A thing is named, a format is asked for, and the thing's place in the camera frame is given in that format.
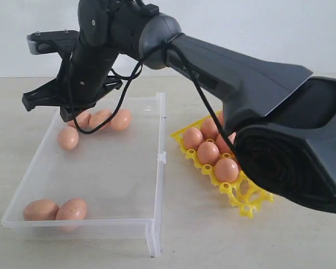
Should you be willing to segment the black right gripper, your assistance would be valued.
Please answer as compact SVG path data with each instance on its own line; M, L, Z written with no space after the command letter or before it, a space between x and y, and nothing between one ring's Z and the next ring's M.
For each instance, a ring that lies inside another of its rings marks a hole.
M122 80L108 75L107 66L62 64L54 78L35 90L23 93L22 104L27 112L37 106L59 107L63 122L79 116L105 95L119 89Z

